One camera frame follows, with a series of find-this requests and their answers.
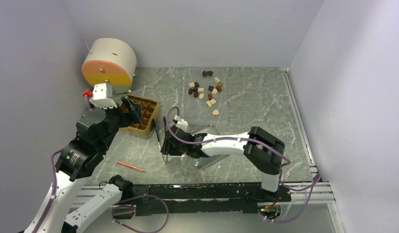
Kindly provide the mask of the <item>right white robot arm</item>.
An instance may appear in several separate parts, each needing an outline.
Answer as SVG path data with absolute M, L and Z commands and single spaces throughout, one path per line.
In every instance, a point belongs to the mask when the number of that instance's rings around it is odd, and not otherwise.
M 246 191 L 243 196 L 259 202 L 280 200 L 282 168 L 290 164 L 284 155 L 285 143 L 260 127 L 248 132 L 218 135 L 210 126 L 185 132 L 176 126 L 165 129 L 160 152 L 167 156 L 189 156 L 194 159 L 222 155 L 247 158 L 262 174 L 260 191 Z

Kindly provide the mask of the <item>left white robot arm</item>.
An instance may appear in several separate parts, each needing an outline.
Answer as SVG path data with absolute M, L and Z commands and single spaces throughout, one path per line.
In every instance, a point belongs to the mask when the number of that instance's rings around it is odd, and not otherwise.
M 103 160 L 120 128 L 142 121 L 142 106 L 129 97 L 118 106 L 111 98 L 95 104 L 76 123 L 76 135 L 51 158 L 52 183 L 26 233 L 82 233 L 101 213 L 132 199 L 132 182 L 114 176 L 99 196 L 70 212 L 77 194 Z

